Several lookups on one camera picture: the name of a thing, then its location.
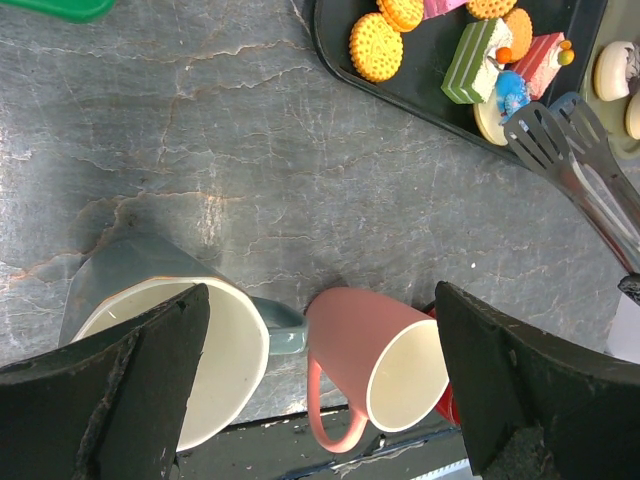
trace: gray marble surface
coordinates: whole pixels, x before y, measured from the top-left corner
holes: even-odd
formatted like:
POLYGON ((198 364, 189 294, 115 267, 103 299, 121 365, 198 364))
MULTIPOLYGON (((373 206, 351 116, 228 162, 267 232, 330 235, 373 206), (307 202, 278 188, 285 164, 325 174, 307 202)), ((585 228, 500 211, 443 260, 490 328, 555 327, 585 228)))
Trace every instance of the gray marble surface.
MULTIPOLYGON (((603 348, 622 272, 573 207, 330 76, 309 11, 118 0, 78 26, 0 7, 0 364, 56 346, 74 273, 132 231, 301 310, 335 284, 423 306, 448 280, 603 348)), ((305 369, 271 358, 238 421, 304 410, 305 369)))

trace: baking tray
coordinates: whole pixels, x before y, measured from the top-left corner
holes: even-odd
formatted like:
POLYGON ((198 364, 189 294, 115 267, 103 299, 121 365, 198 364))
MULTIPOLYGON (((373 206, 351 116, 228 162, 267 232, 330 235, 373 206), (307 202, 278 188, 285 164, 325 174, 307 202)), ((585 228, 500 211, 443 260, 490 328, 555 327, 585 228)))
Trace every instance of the baking tray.
POLYGON ((613 102, 603 102, 593 90, 592 74, 595 61, 604 47, 616 40, 640 43, 640 1, 609 0, 602 19, 602 26, 596 37, 591 59, 584 77, 580 93, 609 132, 609 145, 619 160, 640 158, 640 141, 627 134, 624 116, 631 97, 613 102))
MULTIPOLYGON (((531 16, 534 35, 562 31, 576 52, 576 60, 560 70, 540 101, 549 105, 566 92, 578 91, 607 0, 520 0, 517 6, 531 16)), ((424 21, 403 34, 402 66, 393 78, 378 84, 360 78, 349 55, 351 28, 363 15, 378 11, 375 0, 316 0, 314 8, 313 42, 320 60, 333 75, 522 165, 509 148, 482 137, 471 105, 453 103, 440 89, 462 31, 474 20, 464 7, 424 21)))

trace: metal tongs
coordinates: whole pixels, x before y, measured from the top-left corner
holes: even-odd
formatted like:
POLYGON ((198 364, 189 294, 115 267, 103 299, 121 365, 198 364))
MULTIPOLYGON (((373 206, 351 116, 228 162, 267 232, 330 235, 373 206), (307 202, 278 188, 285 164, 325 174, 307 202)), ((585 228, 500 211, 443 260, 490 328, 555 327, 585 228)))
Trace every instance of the metal tongs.
POLYGON ((568 93, 549 109, 537 102, 526 105, 504 129, 524 164, 571 200, 637 281, 640 196, 618 166, 593 110, 578 94, 568 93))

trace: cake slice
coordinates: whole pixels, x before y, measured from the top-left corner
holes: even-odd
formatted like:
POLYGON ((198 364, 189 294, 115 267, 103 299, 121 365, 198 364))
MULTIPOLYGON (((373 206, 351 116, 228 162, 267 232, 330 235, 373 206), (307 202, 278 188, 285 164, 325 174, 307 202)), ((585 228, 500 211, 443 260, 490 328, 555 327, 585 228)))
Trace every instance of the cake slice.
POLYGON ((564 33, 552 33, 534 37, 531 47, 522 60, 509 68, 527 82, 532 100, 538 100, 560 71, 558 54, 562 52, 560 43, 564 33))
POLYGON ((424 20, 444 15, 464 5, 469 0, 424 0, 424 20))
POLYGON ((510 47, 513 34, 501 18, 470 23, 464 29, 442 91, 455 103, 484 103, 491 96, 500 70, 488 59, 510 47))

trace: teal mug handle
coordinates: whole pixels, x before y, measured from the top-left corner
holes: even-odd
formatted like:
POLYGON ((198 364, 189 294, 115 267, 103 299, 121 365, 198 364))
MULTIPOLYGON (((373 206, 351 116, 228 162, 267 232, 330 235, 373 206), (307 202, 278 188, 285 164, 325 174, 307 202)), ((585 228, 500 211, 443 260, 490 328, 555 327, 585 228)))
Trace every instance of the teal mug handle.
POLYGON ((269 330, 269 355, 301 353, 307 347, 307 317, 284 303, 251 297, 269 330))

